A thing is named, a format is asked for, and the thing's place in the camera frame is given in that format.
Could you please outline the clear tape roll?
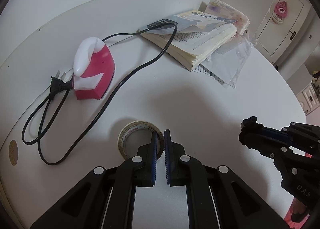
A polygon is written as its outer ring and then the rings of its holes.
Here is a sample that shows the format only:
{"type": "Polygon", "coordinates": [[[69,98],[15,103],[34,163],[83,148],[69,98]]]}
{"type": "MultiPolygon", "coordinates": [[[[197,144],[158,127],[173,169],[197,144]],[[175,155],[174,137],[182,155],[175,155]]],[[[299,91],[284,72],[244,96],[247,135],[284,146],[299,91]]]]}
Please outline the clear tape roll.
{"type": "Polygon", "coordinates": [[[133,157],[140,146],[150,143],[153,132],[158,136],[158,160],[164,152],[164,135],[154,124],[142,120],[128,123],[119,133],[117,145],[120,155],[125,160],[133,157]]]}

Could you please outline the pink bedding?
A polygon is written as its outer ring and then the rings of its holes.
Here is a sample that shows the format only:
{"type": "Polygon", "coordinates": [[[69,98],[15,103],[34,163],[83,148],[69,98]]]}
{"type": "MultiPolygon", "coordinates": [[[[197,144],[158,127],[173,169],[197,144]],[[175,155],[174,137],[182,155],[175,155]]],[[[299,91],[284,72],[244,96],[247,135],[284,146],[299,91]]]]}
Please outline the pink bedding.
{"type": "Polygon", "coordinates": [[[289,224],[289,223],[294,223],[294,224],[298,224],[301,223],[303,220],[306,219],[306,217],[308,216],[308,213],[294,213],[293,212],[293,207],[290,206],[287,214],[285,215],[284,220],[289,224]]]}

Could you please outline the clear plastic sleeve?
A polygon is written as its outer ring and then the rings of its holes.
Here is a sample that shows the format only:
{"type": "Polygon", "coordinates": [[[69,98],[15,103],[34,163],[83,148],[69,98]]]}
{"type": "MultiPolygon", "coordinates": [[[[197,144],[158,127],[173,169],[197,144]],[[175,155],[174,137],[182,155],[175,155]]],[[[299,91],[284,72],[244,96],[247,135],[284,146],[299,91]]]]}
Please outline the clear plastic sleeve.
{"type": "Polygon", "coordinates": [[[256,44],[255,39],[236,35],[208,56],[194,71],[235,88],[240,72],[256,44]]]}

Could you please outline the white cabinet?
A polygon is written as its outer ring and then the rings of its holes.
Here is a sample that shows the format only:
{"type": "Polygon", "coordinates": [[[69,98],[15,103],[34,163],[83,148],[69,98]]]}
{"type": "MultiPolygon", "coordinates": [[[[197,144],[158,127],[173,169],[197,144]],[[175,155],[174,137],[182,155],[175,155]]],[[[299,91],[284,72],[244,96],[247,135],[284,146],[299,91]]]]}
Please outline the white cabinet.
{"type": "Polygon", "coordinates": [[[311,82],[296,96],[305,115],[310,114],[319,107],[319,99],[315,86],[311,82]]]}

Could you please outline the white room door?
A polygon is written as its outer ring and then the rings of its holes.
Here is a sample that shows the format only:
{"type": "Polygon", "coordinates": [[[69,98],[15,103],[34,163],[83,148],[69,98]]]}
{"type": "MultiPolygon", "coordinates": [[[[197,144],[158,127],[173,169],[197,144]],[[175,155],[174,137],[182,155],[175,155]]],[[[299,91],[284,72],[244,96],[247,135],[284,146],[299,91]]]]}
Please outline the white room door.
{"type": "Polygon", "coordinates": [[[257,49],[275,63],[300,31],[309,11],[306,0],[273,0],[259,26],[257,49]]]}

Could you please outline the pink plush door hanging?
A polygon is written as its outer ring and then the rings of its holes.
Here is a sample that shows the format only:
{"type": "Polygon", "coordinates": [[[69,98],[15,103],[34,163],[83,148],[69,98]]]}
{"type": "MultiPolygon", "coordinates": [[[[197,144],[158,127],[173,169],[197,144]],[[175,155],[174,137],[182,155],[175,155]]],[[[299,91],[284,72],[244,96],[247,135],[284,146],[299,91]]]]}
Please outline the pink plush door hanging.
{"type": "Polygon", "coordinates": [[[285,17],[287,17],[287,2],[281,1],[278,2],[274,6],[274,10],[272,11],[271,18],[275,24],[282,24],[284,22],[285,17]]]}

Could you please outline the white tissue pack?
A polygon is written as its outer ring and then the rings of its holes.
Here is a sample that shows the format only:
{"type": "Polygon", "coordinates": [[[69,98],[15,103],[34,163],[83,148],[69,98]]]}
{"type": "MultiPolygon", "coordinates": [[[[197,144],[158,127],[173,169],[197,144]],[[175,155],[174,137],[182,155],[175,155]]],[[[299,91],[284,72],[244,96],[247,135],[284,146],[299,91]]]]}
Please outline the white tissue pack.
{"type": "Polygon", "coordinates": [[[235,20],[233,24],[236,26],[239,35],[243,35],[250,24],[249,18],[245,14],[220,0],[210,0],[204,12],[217,17],[235,20]]]}

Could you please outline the pink white mini iron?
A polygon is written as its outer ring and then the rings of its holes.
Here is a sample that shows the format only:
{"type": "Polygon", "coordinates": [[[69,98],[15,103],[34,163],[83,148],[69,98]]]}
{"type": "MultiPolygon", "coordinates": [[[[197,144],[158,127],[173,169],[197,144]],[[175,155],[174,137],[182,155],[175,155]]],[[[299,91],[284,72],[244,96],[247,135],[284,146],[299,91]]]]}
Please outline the pink white mini iron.
{"type": "Polygon", "coordinates": [[[111,52],[97,37],[84,39],[73,62],[73,89],[78,100],[103,98],[114,76],[116,66],[111,52]]]}

